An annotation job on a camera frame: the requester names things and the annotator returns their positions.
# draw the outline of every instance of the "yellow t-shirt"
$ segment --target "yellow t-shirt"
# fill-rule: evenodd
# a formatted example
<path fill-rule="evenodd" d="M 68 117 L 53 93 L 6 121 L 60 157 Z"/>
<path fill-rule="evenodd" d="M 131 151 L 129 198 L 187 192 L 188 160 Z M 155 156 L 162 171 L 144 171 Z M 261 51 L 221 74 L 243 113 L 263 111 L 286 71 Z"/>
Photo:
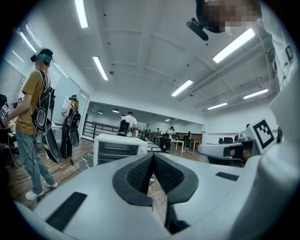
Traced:
<path fill-rule="evenodd" d="M 48 73 L 47 73 L 47 80 L 48 80 L 47 86 L 49 86 L 50 78 Z M 35 112 L 39 101 L 39 94 L 42 95 L 43 91 L 44 91 L 44 87 L 43 87 L 43 80 L 41 74 L 39 73 L 38 70 L 35 70 L 30 74 L 29 79 L 22 90 L 22 93 L 32 95 L 32 99 L 31 99 L 32 113 Z M 33 125 L 32 122 L 30 108 L 18 117 L 16 129 L 25 135 L 34 135 L 34 131 L 36 127 Z"/>

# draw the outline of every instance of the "black slot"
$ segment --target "black slot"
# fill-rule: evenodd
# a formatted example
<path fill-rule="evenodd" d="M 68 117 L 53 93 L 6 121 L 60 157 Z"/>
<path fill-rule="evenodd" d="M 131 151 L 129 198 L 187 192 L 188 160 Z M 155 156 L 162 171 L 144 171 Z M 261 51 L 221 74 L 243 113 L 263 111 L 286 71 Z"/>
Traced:
<path fill-rule="evenodd" d="M 221 178 L 225 178 L 228 180 L 232 180 L 232 181 L 237 181 L 239 176 L 237 175 L 233 175 L 233 174 L 229 174 L 229 173 L 225 173 L 225 172 L 218 172 L 216 174 L 216 176 L 221 177 Z"/>
<path fill-rule="evenodd" d="M 86 194 L 74 192 L 46 220 L 46 223 L 62 232 L 71 221 L 72 217 L 77 212 L 86 197 Z"/>

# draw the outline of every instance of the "white sneaker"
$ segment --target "white sneaker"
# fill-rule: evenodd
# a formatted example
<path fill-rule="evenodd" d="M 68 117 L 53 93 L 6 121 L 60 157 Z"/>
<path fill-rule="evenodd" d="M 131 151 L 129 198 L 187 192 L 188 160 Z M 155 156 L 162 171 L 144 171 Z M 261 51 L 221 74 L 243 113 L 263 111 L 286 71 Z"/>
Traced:
<path fill-rule="evenodd" d="M 42 196 L 44 195 L 44 191 L 42 191 L 41 193 L 39 193 L 38 195 L 33 193 L 31 190 L 25 194 L 25 198 L 28 200 L 28 201 L 34 201 L 37 199 L 38 196 Z"/>
<path fill-rule="evenodd" d="M 46 180 L 44 180 L 44 185 L 45 185 L 45 187 L 47 187 L 47 188 L 56 188 L 57 185 L 58 185 L 58 183 L 56 182 L 56 183 L 50 185 L 49 183 L 46 182 Z"/>

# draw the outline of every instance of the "leg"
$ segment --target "leg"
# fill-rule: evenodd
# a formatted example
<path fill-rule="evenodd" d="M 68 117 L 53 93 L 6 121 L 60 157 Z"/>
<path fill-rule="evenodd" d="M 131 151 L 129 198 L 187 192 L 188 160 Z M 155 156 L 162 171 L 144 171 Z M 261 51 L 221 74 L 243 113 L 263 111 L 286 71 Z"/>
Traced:
<path fill-rule="evenodd" d="M 35 144 L 35 149 L 37 149 L 38 148 L 37 142 L 35 141 L 34 144 Z M 49 183 L 50 185 L 55 184 L 55 180 L 53 179 L 51 173 L 49 173 L 48 168 L 43 163 L 37 151 L 34 154 L 34 159 L 38 165 L 41 175 L 45 178 L 46 182 Z"/>
<path fill-rule="evenodd" d="M 22 134 L 18 130 L 15 131 L 15 134 L 20 152 L 20 159 L 22 161 L 22 164 L 24 164 L 28 174 L 31 176 L 32 192 L 34 194 L 40 194 L 42 193 L 43 189 L 41 184 L 39 167 L 36 162 L 36 159 L 34 158 L 35 153 L 37 153 L 37 141 L 35 139 L 34 143 L 32 144 L 33 136 Z"/>
<path fill-rule="evenodd" d="M 69 135 L 69 130 L 67 132 L 67 157 L 72 156 L 72 143 Z"/>
<path fill-rule="evenodd" d="M 62 158 L 67 158 L 66 156 L 67 134 L 68 134 L 68 126 L 64 124 L 61 129 L 60 154 Z"/>

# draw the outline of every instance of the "table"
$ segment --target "table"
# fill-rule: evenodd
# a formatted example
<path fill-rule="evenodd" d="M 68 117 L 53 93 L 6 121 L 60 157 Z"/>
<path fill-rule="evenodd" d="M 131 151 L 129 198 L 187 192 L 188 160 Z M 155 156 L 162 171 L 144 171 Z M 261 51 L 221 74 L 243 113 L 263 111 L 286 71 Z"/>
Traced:
<path fill-rule="evenodd" d="M 191 141 L 191 142 L 189 143 L 189 147 L 191 147 L 191 143 L 192 143 L 192 142 L 194 142 L 194 150 L 195 150 L 195 143 L 200 143 L 200 144 L 201 144 L 200 141 Z"/>
<path fill-rule="evenodd" d="M 181 148 L 181 153 L 183 153 L 183 145 L 184 145 L 184 141 L 180 141 L 180 140 L 171 140 L 172 143 L 176 143 L 176 150 L 177 150 L 177 145 L 178 143 L 182 143 L 182 148 Z"/>

